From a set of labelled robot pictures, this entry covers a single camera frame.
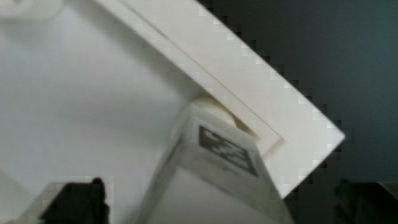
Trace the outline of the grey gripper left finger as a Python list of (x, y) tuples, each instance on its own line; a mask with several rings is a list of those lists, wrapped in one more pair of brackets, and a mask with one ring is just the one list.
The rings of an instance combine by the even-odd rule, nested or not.
[(110, 224), (105, 182), (54, 182), (11, 224)]

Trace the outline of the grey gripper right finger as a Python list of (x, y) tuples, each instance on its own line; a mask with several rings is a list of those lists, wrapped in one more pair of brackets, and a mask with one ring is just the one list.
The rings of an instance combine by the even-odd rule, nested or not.
[(341, 180), (334, 224), (398, 224), (398, 182)]

